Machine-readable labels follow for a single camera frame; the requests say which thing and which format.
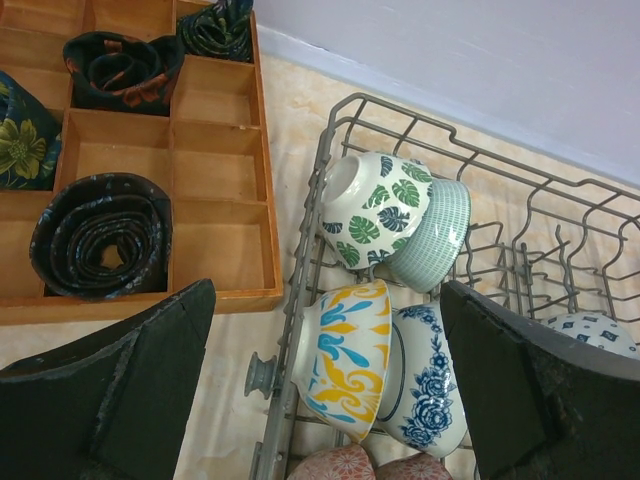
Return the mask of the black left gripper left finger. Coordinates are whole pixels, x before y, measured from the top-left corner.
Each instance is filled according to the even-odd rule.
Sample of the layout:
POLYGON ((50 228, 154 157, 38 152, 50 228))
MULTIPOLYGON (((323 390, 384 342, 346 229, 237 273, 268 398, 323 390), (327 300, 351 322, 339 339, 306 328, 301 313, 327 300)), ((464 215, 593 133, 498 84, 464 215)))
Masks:
POLYGON ((2 478, 172 478, 215 304, 212 281, 199 280, 3 368, 2 478))

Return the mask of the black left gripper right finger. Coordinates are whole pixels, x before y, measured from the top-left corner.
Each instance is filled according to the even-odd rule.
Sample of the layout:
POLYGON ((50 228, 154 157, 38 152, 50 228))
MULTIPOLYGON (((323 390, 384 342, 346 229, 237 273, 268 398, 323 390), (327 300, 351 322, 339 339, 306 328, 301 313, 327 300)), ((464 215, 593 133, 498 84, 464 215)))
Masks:
POLYGON ((638 361, 458 281, 440 307, 481 478, 638 478, 638 361))

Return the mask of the blue diamond pattern bowl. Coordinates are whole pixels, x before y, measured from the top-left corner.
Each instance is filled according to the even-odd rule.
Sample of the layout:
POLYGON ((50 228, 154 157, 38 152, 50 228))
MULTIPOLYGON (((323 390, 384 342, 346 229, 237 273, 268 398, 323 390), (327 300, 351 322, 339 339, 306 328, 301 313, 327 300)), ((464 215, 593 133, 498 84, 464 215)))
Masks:
POLYGON ((605 314, 594 311, 564 313, 543 319, 540 323, 596 348, 639 359, 639 348, 631 335, 605 314))

